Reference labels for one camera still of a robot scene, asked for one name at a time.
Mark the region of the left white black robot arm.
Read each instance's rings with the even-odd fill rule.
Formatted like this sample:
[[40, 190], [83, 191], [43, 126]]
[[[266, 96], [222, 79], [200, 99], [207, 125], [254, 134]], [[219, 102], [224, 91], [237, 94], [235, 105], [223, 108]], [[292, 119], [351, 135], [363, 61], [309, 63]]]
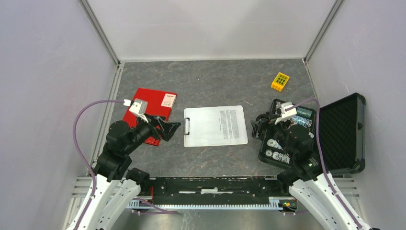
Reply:
[[67, 229], [109, 230], [133, 198], [149, 192], [149, 174], [128, 168], [130, 154], [149, 138], [169, 141], [181, 123], [167, 122], [160, 116], [146, 118], [138, 118], [135, 127], [124, 120], [110, 125], [84, 204]]

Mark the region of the red folder black inside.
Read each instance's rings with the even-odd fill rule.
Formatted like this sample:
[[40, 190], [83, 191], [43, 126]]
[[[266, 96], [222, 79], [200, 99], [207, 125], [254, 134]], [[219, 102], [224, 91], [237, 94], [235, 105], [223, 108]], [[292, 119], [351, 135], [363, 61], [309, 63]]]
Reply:
[[[172, 112], [173, 105], [177, 98], [175, 92], [166, 92], [146, 88], [138, 88], [135, 92], [133, 100], [140, 99], [147, 102], [146, 114], [158, 115], [165, 121], [168, 121]], [[127, 109], [123, 120], [126, 121], [130, 127], [136, 126], [136, 116]], [[148, 138], [144, 143], [159, 146], [160, 140], [154, 138]]]

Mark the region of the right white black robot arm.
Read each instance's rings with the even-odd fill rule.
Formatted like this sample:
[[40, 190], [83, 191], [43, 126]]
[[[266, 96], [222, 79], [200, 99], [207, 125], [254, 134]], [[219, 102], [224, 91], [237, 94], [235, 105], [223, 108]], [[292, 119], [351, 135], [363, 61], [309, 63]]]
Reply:
[[278, 118], [266, 113], [250, 122], [254, 138], [275, 140], [290, 159], [289, 168], [277, 175], [277, 191], [297, 198], [326, 230], [373, 229], [351, 206], [313, 150], [315, 136], [309, 128], [277, 122]]

